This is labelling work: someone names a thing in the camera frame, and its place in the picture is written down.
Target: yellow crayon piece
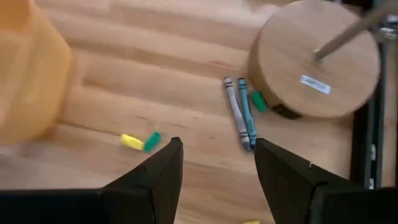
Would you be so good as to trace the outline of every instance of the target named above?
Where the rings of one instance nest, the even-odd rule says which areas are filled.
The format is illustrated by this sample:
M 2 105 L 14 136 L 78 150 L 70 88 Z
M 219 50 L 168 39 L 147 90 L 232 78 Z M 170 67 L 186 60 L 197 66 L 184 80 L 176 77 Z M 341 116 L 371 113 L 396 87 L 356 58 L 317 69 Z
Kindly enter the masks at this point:
M 143 148 L 144 148 L 144 143 L 142 141 L 140 141 L 134 137 L 131 137 L 127 134 L 122 134 L 122 136 L 120 137 L 120 141 L 125 146 L 131 147 L 133 149 L 143 150 Z
M 256 220 L 256 221 L 246 222 L 243 224 L 260 224 L 260 221 Z

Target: metal rod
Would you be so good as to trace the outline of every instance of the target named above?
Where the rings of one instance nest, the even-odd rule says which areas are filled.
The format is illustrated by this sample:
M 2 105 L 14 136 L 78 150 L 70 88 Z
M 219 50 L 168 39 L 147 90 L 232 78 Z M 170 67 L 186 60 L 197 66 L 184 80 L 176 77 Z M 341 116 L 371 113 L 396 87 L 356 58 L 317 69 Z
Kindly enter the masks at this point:
M 320 49 L 314 51 L 314 60 L 320 61 L 325 56 L 333 53 L 335 50 L 340 48 L 342 45 L 356 37 L 362 30 L 366 30 L 377 23 L 380 23 L 389 13 L 398 9 L 397 0 L 388 0 L 382 3 L 378 8 L 370 12 L 365 18 L 355 22 L 353 25 L 348 27 L 340 35 L 329 41 Z

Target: orange plastic container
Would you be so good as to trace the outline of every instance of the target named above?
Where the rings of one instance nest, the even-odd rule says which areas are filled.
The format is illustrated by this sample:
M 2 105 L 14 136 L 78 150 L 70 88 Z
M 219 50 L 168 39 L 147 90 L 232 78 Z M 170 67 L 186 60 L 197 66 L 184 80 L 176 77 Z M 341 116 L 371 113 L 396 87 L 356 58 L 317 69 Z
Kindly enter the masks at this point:
M 0 146 L 51 127 L 71 61 L 69 46 L 33 1 L 0 1 Z

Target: round wooden base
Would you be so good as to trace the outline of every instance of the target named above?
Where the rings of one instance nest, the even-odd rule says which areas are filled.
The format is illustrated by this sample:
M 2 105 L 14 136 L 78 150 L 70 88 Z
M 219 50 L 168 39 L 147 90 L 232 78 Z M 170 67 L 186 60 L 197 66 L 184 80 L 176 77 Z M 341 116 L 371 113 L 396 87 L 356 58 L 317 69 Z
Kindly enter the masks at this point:
M 358 109 L 371 96 L 379 54 L 364 31 L 321 62 L 313 52 L 357 19 L 328 1 L 289 4 L 267 20 L 249 61 L 249 75 L 270 108 L 288 118 L 333 118 Z

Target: white label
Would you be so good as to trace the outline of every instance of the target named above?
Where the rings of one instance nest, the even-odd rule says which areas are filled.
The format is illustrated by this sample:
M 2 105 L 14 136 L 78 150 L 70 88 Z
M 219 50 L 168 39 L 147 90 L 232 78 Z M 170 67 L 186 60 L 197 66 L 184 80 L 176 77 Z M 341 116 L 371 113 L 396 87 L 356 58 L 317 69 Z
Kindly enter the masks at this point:
M 330 86 L 328 86 L 320 81 L 317 81 L 311 77 L 308 77 L 306 75 L 301 76 L 301 83 L 306 84 L 318 91 L 321 91 L 322 93 L 330 94 Z

